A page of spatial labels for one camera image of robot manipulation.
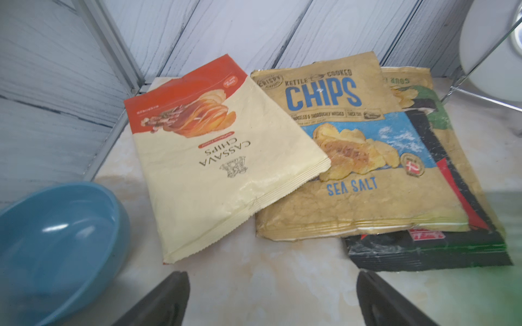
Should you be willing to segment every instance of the crispy logo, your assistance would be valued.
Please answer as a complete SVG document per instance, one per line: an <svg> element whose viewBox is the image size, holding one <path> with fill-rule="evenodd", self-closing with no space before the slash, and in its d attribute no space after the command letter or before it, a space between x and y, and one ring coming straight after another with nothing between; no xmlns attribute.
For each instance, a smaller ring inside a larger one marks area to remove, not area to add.
<svg viewBox="0 0 522 326"><path fill-rule="evenodd" d="M362 131L322 124L314 130L313 139L331 159L328 171L319 174L321 181L341 180L350 173L366 174L389 165L399 166L399 153L385 142L366 139Z"/></svg>
<svg viewBox="0 0 522 326"><path fill-rule="evenodd" d="M235 112L228 112L228 107L222 104L226 98L224 90L211 90L189 104L182 104L160 115L145 118L141 125L152 126L151 133L163 128L186 138L223 130L235 121Z"/></svg>
<svg viewBox="0 0 522 326"><path fill-rule="evenodd" d="M257 81L257 84L262 89L274 89L283 83L283 76L281 75L268 75Z"/></svg>
<svg viewBox="0 0 522 326"><path fill-rule="evenodd" d="M245 173L247 167L245 166L245 157L240 156L237 159L228 161L220 167L220 170L227 171L227 177L233 178L238 173Z"/></svg>
<svg viewBox="0 0 522 326"><path fill-rule="evenodd" d="M404 153L400 157L400 163L408 175L419 177L424 173L424 163L417 155Z"/></svg>

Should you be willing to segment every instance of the kettle cooked chips bag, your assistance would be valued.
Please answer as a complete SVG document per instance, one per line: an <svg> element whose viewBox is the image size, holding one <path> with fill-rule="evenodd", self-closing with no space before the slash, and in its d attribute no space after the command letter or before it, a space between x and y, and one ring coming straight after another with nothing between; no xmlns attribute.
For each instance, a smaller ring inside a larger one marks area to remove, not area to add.
<svg viewBox="0 0 522 326"><path fill-rule="evenodd" d="M318 179L258 212L259 236L469 230L459 198L383 82L373 53L255 71L252 78L331 159Z"/></svg>
<svg viewBox="0 0 522 326"><path fill-rule="evenodd" d="M125 107L166 263L216 242L330 167L227 55Z"/></svg>

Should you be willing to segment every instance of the stacked chip bags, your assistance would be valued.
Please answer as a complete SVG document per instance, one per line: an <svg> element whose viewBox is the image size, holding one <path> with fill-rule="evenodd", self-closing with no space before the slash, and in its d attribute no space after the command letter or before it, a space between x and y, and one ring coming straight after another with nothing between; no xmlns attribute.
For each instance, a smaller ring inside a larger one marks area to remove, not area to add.
<svg viewBox="0 0 522 326"><path fill-rule="evenodd" d="M373 271L511 265L504 229L488 204L460 147L444 106L433 91L430 70L383 67L385 82L421 136L469 217L468 232L423 228L345 238L350 259Z"/></svg>
<svg viewBox="0 0 522 326"><path fill-rule="evenodd" d="M469 230L458 195L384 82L375 54L252 78L331 159L319 178L257 214L258 236Z"/></svg>

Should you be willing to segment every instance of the red label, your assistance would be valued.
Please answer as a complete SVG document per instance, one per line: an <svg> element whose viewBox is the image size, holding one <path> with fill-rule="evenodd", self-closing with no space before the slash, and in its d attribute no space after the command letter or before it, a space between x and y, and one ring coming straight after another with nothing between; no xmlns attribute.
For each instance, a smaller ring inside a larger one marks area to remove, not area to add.
<svg viewBox="0 0 522 326"><path fill-rule="evenodd" d="M125 100L130 128L133 134L155 132L162 123L159 120L167 119L167 126L161 125L163 130L185 137L225 129L235 121L235 113L230 112L220 101L232 96L246 77L245 72L230 56L217 58L182 78L172 79L153 91ZM201 96L220 101L200 101ZM212 130L198 130L197 120L190 121L192 115L203 110L200 105L213 105L208 110L212 109L210 112L214 116L202 124L213 127Z"/></svg>
<svg viewBox="0 0 522 326"><path fill-rule="evenodd" d="M460 192L459 188L457 187L457 184L455 183L455 180L453 179L453 175L448 168L448 163L446 159L438 161L437 166L444 178L446 179L446 181L448 182L449 186L453 190L453 192L457 195L457 198L462 204L462 207L468 214L469 225L489 230L489 227L486 224L486 222L484 222L484 220L480 218L477 212L473 209L473 207L471 207L470 203L468 203L466 198Z"/></svg>
<svg viewBox="0 0 522 326"><path fill-rule="evenodd" d="M223 87L225 87L225 88L232 87L237 83L238 83L238 78L236 76L230 76L223 82Z"/></svg>
<svg viewBox="0 0 522 326"><path fill-rule="evenodd" d="M209 141L207 141L207 142L202 143L201 145L198 146L198 148L203 148L203 147L205 147L205 146L209 146L210 144L213 144L213 143L215 143L216 141L220 141L221 139L225 139L225 138L227 138L227 137L230 137L230 136L233 135L233 134L234 134L234 132L231 131L231 132L229 132L229 133L227 133L227 134L221 135L221 136L216 137L216 138L214 138L214 139L212 139L212 140L209 140Z"/></svg>
<svg viewBox="0 0 522 326"><path fill-rule="evenodd" d="M423 228L408 230L413 241L444 239L446 236L440 231L430 231Z"/></svg>

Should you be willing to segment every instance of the illustration logo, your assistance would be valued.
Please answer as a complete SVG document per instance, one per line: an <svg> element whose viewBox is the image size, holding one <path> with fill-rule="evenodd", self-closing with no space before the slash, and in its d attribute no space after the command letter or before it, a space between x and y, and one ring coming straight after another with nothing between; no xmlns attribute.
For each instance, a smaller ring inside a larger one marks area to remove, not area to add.
<svg viewBox="0 0 522 326"><path fill-rule="evenodd" d="M374 119L378 119L380 117L381 117L381 114L377 113L377 112L369 112L369 111L364 112L364 118L366 120L374 120Z"/></svg>
<svg viewBox="0 0 522 326"><path fill-rule="evenodd" d="M325 77L325 74L315 74L315 75L311 75L309 77L310 81L316 81L316 80L320 80L320 79L323 79Z"/></svg>
<svg viewBox="0 0 522 326"><path fill-rule="evenodd" d="M236 76L231 78L228 79L230 83L237 82ZM226 98L224 90L214 89L202 94L195 101L144 118L141 125L152 127L150 132L153 134L163 129L186 138L224 130L235 121L235 112L229 112L228 107L223 104Z"/></svg>
<svg viewBox="0 0 522 326"><path fill-rule="evenodd" d="M227 171L227 177L229 177L229 178L235 177L238 173L241 173L241 174L245 173L246 169L247 169L247 167L245 166L245 157L244 156L240 156L237 159L228 161L227 163L223 164L220 167L220 170Z"/></svg>
<svg viewBox="0 0 522 326"><path fill-rule="evenodd" d="M424 173L424 163L417 155L404 153L400 157L400 163L408 175L418 177Z"/></svg>
<svg viewBox="0 0 522 326"><path fill-rule="evenodd" d="M283 76L268 75L257 81L257 84L262 89L274 89L283 83Z"/></svg>

